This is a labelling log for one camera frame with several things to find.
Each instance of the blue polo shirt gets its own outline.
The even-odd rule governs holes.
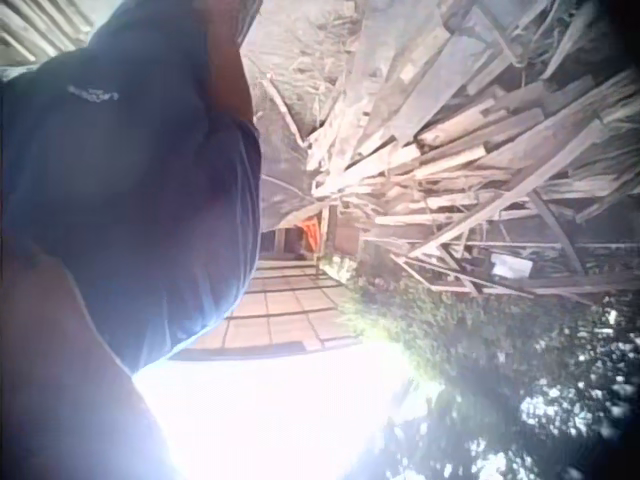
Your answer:
[[[132,373],[216,326],[255,267],[257,133],[210,76],[190,3],[134,0],[3,86],[3,234],[62,260]]]

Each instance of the person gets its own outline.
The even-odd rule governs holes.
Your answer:
[[[130,376],[214,328],[255,268],[238,39],[258,5],[125,0],[2,86],[3,478],[173,478]]]

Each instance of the shirt logo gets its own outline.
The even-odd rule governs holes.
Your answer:
[[[74,87],[73,85],[69,85],[67,87],[67,91],[94,103],[100,103],[107,100],[118,100],[118,98],[120,98],[120,95],[116,92],[107,93],[104,90],[96,90],[95,88],[83,90],[81,88]]]

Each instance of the sky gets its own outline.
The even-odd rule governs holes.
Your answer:
[[[365,344],[292,357],[165,361],[135,382],[190,480],[340,478],[408,379],[402,354]]]

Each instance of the tree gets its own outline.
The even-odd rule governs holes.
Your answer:
[[[633,295],[590,308],[561,297],[439,294],[389,268],[384,278],[359,273],[344,306],[354,331],[402,345],[418,379],[445,385],[438,408],[389,425],[385,449],[360,465],[471,479],[500,455],[506,478],[555,478],[629,413],[640,381]],[[427,425],[426,438],[416,425]],[[404,440],[398,429],[409,432]]]

